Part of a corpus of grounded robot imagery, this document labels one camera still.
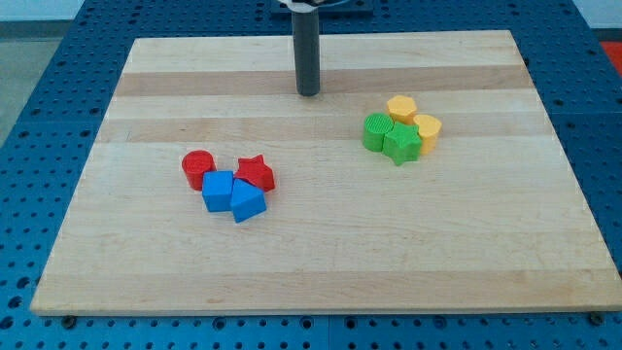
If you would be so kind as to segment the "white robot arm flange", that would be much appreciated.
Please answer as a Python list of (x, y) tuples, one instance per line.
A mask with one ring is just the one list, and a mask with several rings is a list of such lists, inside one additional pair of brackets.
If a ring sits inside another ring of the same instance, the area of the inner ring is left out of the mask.
[(278, 2), (284, 4), (292, 12), (307, 14), (322, 7), (332, 6), (339, 0), (278, 0)]

